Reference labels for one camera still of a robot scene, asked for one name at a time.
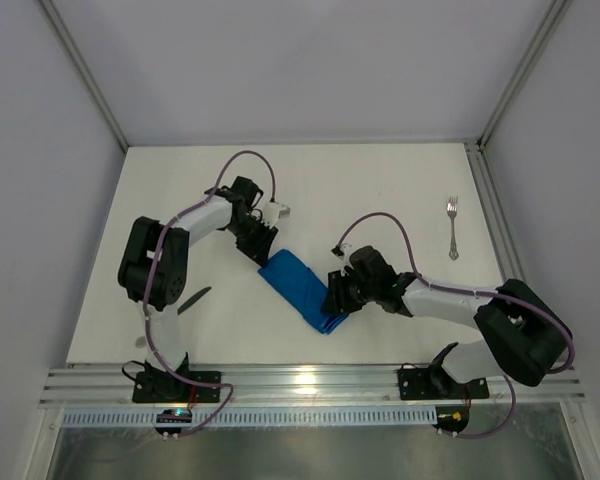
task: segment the white table surface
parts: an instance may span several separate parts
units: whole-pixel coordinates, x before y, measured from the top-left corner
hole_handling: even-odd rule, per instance
[[[291,207],[278,224],[272,254],[288,248],[326,282],[341,263],[330,253],[355,219],[374,210],[404,223],[419,269],[427,276],[467,285],[501,283],[484,216],[461,144],[277,145],[249,147],[275,170],[277,200]],[[144,359],[139,311],[117,284],[131,224],[141,216],[165,220],[200,198],[237,146],[139,147],[129,150],[68,355],[71,363],[122,363]],[[230,167],[270,191],[258,159]],[[446,199],[459,196],[456,233],[460,258],[448,256]],[[321,335],[257,273],[228,232],[214,232],[189,253],[182,300],[213,288],[181,317],[195,363],[400,363],[430,361],[454,341],[480,338],[467,327],[433,318],[385,313],[375,304]],[[349,236],[372,245],[396,271],[410,270],[399,231],[386,218],[370,219]]]

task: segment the blue cloth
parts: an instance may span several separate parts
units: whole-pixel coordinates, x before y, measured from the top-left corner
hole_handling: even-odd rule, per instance
[[[258,273],[320,333],[333,332],[349,316],[322,313],[327,287],[289,250],[277,252]]]

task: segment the white cable tray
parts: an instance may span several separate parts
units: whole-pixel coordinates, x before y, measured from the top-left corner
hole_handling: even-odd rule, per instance
[[[71,409],[64,415],[63,428],[155,427],[163,409]],[[193,409],[191,425],[213,411]],[[226,408],[207,428],[344,427],[373,425],[432,425],[437,423],[434,406],[391,407],[271,407]]]

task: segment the white wall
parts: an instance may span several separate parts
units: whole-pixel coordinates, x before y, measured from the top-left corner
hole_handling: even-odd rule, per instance
[[[63,361],[122,152],[35,2],[0,0],[0,479]]]
[[[549,0],[57,0],[133,145],[476,138]]]
[[[534,285],[600,416],[600,0],[574,1],[488,146]]]

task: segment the glass panel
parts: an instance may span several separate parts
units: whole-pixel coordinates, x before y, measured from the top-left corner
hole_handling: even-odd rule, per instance
[[[496,426],[506,407],[474,405],[468,433]],[[103,479],[579,479],[559,405],[519,405],[486,440],[432,427],[206,430],[161,441],[147,429],[63,429],[48,480]]]

